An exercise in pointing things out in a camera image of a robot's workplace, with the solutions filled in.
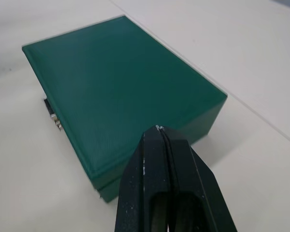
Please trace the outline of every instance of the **clamp jaw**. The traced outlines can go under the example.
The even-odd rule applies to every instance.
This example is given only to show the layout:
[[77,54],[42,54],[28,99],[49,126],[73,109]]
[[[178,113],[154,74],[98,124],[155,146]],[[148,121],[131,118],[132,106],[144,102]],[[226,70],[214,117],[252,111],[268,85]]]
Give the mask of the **clamp jaw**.
[[121,182],[115,232],[237,231],[214,174],[178,132],[147,130]]

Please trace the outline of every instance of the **green box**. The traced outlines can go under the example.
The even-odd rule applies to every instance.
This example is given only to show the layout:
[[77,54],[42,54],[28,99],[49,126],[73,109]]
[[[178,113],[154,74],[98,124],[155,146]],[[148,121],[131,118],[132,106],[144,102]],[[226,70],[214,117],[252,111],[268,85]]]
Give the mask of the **green box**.
[[107,201],[116,195],[143,131],[168,126],[193,143],[208,133],[227,98],[125,16],[23,51]]

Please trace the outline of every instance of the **white surface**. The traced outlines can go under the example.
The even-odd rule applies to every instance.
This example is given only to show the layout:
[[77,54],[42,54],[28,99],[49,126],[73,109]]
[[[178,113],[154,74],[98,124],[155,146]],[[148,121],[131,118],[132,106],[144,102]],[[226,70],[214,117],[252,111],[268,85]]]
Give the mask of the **white surface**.
[[271,0],[112,0],[290,138],[290,8]]

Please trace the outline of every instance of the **textured green surface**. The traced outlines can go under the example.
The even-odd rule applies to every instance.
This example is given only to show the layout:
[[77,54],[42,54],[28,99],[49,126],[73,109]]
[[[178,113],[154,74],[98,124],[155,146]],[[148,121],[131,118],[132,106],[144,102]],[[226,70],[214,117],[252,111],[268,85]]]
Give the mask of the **textured green surface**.
[[194,142],[226,100],[124,16],[23,51],[98,190],[121,176],[143,131],[169,126]]

